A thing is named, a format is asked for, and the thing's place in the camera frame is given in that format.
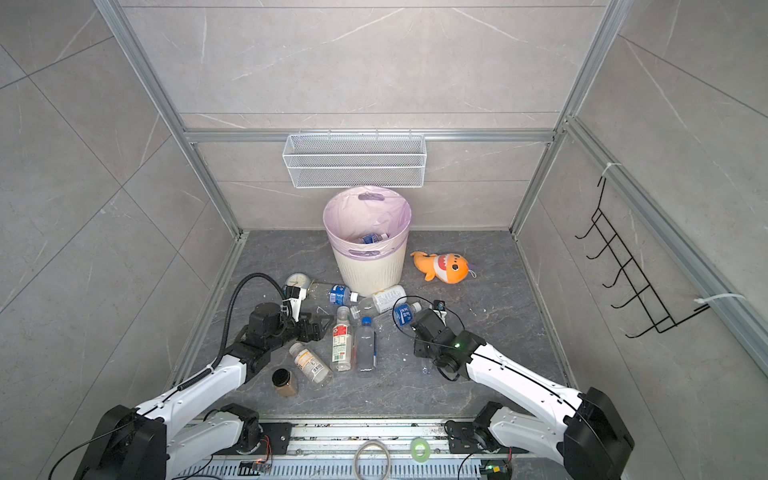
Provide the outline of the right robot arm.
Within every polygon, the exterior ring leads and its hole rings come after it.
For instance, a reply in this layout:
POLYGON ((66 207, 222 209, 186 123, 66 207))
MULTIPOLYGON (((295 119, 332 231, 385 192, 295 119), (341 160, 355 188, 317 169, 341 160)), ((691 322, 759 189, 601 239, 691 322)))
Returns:
POLYGON ((471 440, 483 451, 525 450, 562 465, 573 479, 619 479, 635 441, 610 397, 591 387, 582 392, 518 364, 479 335, 447 324, 450 309, 431 302, 405 320, 406 299, 389 316, 414 342, 415 356, 429 360, 448 381, 466 379, 521 407, 515 412, 490 402, 475 418, 471 440))

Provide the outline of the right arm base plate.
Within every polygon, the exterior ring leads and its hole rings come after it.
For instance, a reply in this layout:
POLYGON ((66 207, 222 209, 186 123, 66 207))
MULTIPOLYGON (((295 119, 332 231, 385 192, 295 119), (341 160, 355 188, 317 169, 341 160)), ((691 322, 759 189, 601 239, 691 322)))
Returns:
POLYGON ((472 452, 496 454, 509 450, 507 446, 499 443, 487 428, 473 422, 448 420, 443 424, 443 429, 452 454, 472 452))

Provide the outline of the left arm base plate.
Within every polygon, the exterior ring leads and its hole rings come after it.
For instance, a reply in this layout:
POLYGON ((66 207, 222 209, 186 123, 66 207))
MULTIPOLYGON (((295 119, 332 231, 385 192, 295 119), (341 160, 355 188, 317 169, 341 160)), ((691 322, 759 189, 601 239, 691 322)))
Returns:
POLYGON ((233 446, 240 455, 285 455, 293 425, 289 422, 244 425, 239 441, 233 446))

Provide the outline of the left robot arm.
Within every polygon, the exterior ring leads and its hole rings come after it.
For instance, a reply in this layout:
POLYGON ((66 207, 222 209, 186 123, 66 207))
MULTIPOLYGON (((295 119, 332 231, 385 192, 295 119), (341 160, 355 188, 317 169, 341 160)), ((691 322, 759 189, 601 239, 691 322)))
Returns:
POLYGON ((215 416, 191 422, 220 398, 255 378, 274 351, 296 342, 319 341, 326 323, 301 309, 313 283, 291 277, 277 289, 277 303, 254 307, 236 339, 229 338, 234 307, 226 310, 216 357, 174 388, 129 408, 118 405, 101 418, 84 454, 77 479, 171 479, 206 456, 237 446, 259 446, 258 414, 230 404, 215 416))

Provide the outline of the small blue label bottle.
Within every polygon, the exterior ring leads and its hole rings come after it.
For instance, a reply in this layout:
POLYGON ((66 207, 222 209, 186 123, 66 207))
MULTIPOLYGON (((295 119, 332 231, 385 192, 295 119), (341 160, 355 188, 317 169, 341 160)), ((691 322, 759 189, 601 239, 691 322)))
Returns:
POLYGON ((369 233, 360 238, 362 244, 374 244, 384 240, 388 240, 389 235, 387 233, 369 233))

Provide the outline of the red label clear bottle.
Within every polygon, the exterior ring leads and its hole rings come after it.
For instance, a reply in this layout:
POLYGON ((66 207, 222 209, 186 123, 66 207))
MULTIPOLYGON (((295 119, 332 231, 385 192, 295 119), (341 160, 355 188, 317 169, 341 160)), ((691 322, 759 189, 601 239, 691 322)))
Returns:
POLYGON ((332 364, 336 371, 351 370, 353 341, 350 308, 340 306, 336 311, 336 324, 332 331, 332 364))

